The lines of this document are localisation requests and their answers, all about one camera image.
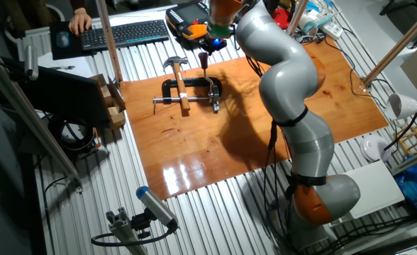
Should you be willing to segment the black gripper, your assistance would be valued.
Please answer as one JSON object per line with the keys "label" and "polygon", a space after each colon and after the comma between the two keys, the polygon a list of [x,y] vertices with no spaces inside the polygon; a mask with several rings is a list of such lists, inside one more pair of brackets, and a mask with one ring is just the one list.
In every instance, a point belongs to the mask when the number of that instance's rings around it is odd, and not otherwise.
{"label": "black gripper", "polygon": [[211,37],[209,34],[206,34],[199,41],[199,46],[208,54],[213,56],[218,55],[218,51],[225,48],[227,42],[223,38]]}

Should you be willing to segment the person's bare hand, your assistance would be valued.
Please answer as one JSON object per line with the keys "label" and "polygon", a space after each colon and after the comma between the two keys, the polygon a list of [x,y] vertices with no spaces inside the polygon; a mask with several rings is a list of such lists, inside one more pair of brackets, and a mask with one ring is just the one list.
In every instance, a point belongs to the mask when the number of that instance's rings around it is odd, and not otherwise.
{"label": "person's bare hand", "polygon": [[92,19],[88,15],[85,8],[78,8],[74,11],[74,16],[69,22],[70,32],[79,37],[86,30],[89,30],[92,25]]}

